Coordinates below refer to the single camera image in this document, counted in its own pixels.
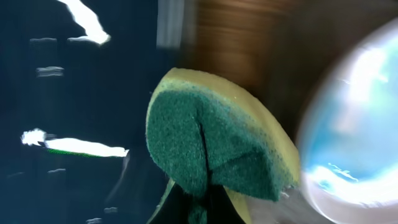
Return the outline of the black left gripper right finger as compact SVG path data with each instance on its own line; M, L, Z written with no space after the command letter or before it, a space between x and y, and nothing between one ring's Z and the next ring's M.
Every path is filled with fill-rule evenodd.
M221 185L211 185L206 196L207 224L244 224Z

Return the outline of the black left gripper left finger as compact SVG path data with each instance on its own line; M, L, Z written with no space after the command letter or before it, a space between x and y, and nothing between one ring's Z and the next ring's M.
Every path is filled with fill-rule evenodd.
M199 203L178 184L167 187L155 224L199 224Z

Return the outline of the green and yellow sponge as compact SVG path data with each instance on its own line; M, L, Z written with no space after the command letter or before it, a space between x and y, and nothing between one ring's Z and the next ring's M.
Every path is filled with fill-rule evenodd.
M149 102L146 143L169 177L167 187L176 183L197 198L199 223L207 223L211 185L224 187L247 222L245 197L276 202L300 183L298 150L270 111L244 88L210 73L166 73Z

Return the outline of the white plate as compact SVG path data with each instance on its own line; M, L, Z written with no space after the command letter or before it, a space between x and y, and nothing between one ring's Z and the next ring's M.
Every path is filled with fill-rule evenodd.
M297 133L301 191L334 223L397 222L397 21L330 68Z

